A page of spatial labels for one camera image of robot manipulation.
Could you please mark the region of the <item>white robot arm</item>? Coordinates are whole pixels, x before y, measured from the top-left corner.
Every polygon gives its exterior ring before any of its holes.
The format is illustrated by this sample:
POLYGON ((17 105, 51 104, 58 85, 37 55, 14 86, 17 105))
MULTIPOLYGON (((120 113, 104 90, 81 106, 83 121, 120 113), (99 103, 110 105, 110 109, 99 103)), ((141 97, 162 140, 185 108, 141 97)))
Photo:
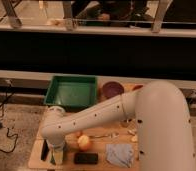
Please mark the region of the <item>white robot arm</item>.
POLYGON ((167 81, 149 82, 69 116, 51 112, 41 135, 61 150, 70 133, 130 118, 137 124, 140 171, 196 171, 189 108, 181 90, 167 81))

